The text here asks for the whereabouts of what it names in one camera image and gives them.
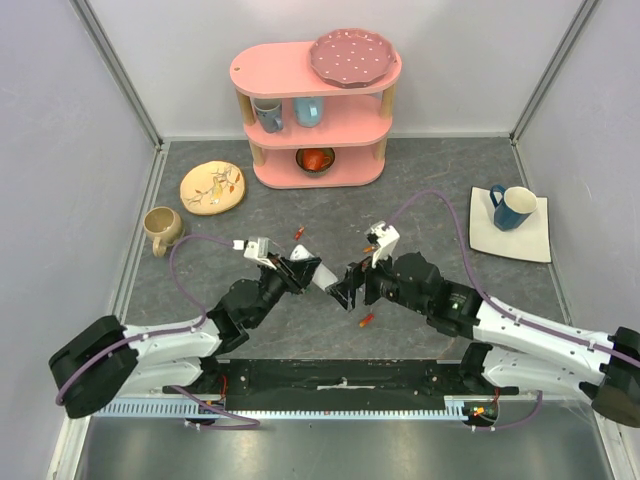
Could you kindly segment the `white remote control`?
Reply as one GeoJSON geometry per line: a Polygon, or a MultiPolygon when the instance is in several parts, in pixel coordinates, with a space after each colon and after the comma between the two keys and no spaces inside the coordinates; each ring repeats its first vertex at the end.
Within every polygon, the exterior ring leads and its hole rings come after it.
{"type": "MultiPolygon", "coordinates": [[[[304,245],[298,244],[292,250],[290,260],[309,260],[316,258],[316,255],[309,251],[304,245]]],[[[312,277],[312,283],[328,294],[329,289],[338,282],[338,277],[323,263],[320,262],[312,277]]]]}

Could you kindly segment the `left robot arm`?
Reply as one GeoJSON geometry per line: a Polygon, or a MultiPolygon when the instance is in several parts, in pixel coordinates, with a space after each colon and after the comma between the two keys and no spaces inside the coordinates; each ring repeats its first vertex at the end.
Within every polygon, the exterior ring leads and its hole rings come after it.
{"type": "Polygon", "coordinates": [[[158,326],[126,326],[114,315],[95,320],[49,360],[57,405],[72,419],[94,414],[114,398],[164,386],[208,393],[219,369],[205,358],[238,348],[286,293],[310,284],[325,290],[337,278],[303,247],[290,258],[272,256],[256,280],[240,279],[199,317],[158,326]]]}

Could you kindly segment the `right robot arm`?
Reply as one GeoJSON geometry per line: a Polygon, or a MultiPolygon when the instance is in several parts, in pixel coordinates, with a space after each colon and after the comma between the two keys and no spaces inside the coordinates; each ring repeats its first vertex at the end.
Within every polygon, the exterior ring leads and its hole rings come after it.
{"type": "Polygon", "coordinates": [[[622,425],[639,425],[639,334],[572,328],[509,306],[442,277],[419,253],[347,267],[320,267],[314,282],[346,310],[358,292],[367,305],[386,299],[425,316],[438,332],[470,340],[458,368],[467,392],[488,388],[568,395],[622,425]]]}

